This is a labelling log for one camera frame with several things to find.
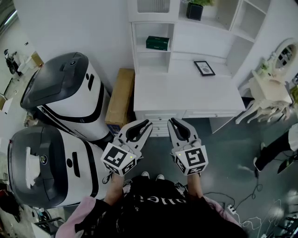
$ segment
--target white desk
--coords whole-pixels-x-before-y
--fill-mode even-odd
[[[135,76],[134,111],[153,123],[152,137],[169,136],[171,117],[210,118],[214,133],[244,109],[230,76],[202,77],[191,60],[175,60],[171,73]]]

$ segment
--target person's arm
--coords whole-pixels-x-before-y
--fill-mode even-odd
[[[123,182],[124,176],[120,177],[119,175],[113,173],[106,197],[104,198],[104,201],[107,204],[112,206],[122,197]]]
[[[189,195],[197,198],[203,197],[201,180],[198,173],[187,176],[187,185]]]

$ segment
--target desk drawer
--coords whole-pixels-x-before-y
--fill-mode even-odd
[[[168,137],[169,136],[169,132],[154,132],[152,131],[150,137]]]
[[[145,114],[145,119],[153,121],[169,120],[172,117],[178,117],[178,113]]]
[[[155,124],[153,123],[153,132],[164,132],[164,131],[168,131],[168,125],[167,125],[168,121],[165,121],[163,124]]]
[[[210,117],[234,117],[237,115],[236,111],[226,111],[226,112],[204,112],[187,110],[183,118],[210,118]]]

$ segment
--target potted plant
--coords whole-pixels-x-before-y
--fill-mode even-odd
[[[213,6],[213,0],[186,0],[186,2],[188,2],[186,16],[194,20],[201,20],[204,6]]]

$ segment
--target white shoe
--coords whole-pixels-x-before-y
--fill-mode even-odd
[[[161,179],[161,180],[164,180],[164,176],[162,174],[159,174],[157,177],[156,177],[156,180],[157,181],[158,179]]]
[[[262,143],[261,143],[261,150],[264,149],[265,147],[266,147],[265,143],[262,142]]]
[[[256,167],[256,160],[257,160],[257,157],[255,157],[255,158],[253,159],[253,165],[255,166],[255,168],[256,168],[259,172],[261,172],[261,171]]]
[[[144,171],[144,172],[142,173],[142,176],[144,176],[144,177],[148,177],[148,178],[150,179],[149,173],[148,173],[147,171]]]

